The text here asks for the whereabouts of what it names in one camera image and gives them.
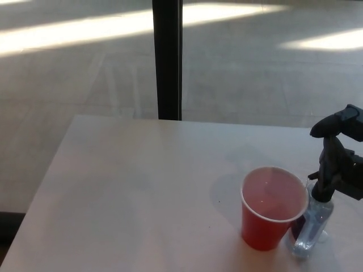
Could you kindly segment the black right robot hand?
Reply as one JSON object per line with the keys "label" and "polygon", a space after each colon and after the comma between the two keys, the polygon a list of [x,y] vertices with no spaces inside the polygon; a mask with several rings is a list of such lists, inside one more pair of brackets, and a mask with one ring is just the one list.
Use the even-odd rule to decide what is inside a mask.
{"label": "black right robot hand", "polygon": [[336,190],[358,201],[362,199],[362,157],[345,148],[339,134],[362,142],[361,108],[348,104],[311,128],[312,137],[323,139],[319,170],[308,175],[308,179],[316,180],[311,196],[319,202],[329,202]]}

